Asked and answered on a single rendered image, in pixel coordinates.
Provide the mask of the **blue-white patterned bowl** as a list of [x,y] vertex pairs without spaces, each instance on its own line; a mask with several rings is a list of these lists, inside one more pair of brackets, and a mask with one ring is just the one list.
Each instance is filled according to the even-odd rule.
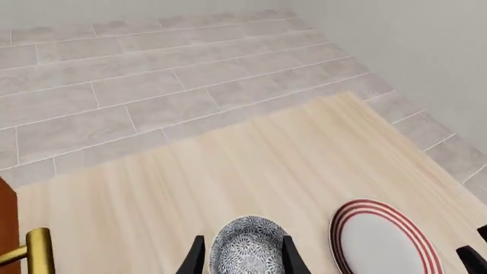
[[287,232],[277,223],[255,215],[227,223],[212,242],[210,274],[285,274],[283,237]]

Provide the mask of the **red-brown wooden cabinet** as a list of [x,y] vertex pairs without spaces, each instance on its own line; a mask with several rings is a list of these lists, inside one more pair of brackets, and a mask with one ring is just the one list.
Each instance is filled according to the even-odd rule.
[[0,256],[19,246],[17,194],[0,177]]

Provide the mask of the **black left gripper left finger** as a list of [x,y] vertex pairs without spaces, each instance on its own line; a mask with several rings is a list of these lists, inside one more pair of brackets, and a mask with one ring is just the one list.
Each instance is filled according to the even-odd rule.
[[205,263],[205,237],[197,235],[175,274],[202,274]]

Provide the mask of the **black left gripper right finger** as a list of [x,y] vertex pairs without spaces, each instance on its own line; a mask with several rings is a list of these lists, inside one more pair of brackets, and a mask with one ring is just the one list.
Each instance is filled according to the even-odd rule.
[[285,235],[282,240],[282,261],[285,274],[312,274],[289,235]]

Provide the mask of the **white plate with red rings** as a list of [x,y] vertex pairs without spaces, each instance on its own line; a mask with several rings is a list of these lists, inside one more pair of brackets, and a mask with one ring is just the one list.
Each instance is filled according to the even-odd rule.
[[338,207],[328,240],[340,274],[446,274],[431,241],[384,202],[360,198]]

